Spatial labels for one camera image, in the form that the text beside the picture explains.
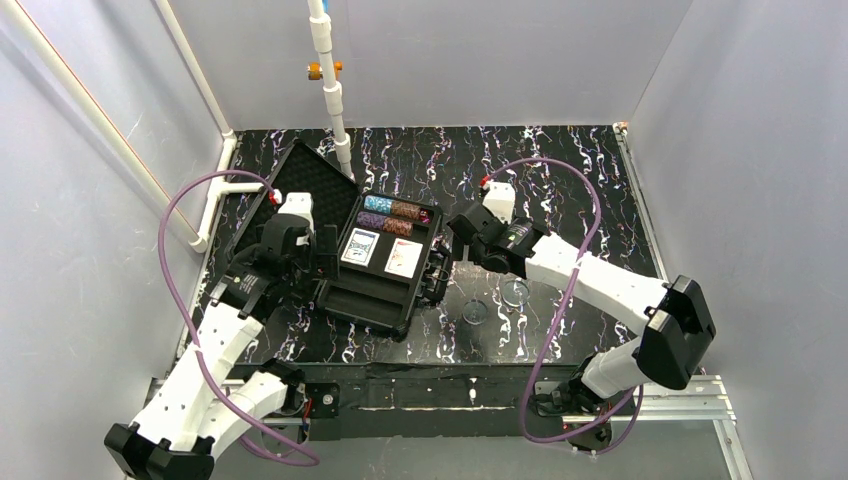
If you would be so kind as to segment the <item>blue playing card box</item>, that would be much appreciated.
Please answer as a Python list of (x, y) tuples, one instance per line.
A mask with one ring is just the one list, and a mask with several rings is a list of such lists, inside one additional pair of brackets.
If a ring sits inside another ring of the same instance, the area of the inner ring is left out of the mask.
[(380, 234), (362, 228), (354, 228), (340, 256), (345, 263), (367, 267), (376, 249)]

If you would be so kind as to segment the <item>black poker set case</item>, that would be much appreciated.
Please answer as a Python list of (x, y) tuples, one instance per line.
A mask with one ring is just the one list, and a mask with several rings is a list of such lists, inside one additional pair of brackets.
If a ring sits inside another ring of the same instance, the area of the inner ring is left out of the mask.
[(301, 141), (284, 152), (227, 247), (213, 297), (266, 321), (286, 302), (395, 341), (421, 303), (438, 303), (452, 269), (442, 210), (368, 193)]

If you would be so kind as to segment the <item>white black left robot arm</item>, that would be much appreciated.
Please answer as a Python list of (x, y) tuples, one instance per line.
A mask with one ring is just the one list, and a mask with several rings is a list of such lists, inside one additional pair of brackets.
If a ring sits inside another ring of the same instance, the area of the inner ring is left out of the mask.
[(104, 445), (132, 479), (208, 479), (221, 454), (260, 419), (304, 409), (305, 375), (268, 360), (238, 389), (222, 385), (282, 301), (339, 273), (338, 232), (295, 214), (274, 214), (258, 242), (232, 256), (192, 343), (148, 404), (113, 425)]

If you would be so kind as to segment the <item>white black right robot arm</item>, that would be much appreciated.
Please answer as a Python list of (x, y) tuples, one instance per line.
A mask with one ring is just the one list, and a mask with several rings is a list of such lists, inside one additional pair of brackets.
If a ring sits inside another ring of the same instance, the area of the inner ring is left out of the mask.
[(620, 347), (589, 356), (568, 381), (540, 395), (550, 413), (594, 412), (644, 383), (683, 390), (716, 336), (703, 290), (689, 277), (667, 282), (633, 273), (580, 253), (530, 219), (507, 224), (479, 202), (448, 226), (475, 265), (570, 289), (634, 334)]

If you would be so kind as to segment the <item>red playing card box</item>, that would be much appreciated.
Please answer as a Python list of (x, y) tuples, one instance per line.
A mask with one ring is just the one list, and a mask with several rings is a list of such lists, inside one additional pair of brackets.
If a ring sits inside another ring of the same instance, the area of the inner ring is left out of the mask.
[(384, 272), (412, 279), (421, 257), (423, 245), (403, 238), (396, 238), (389, 253)]

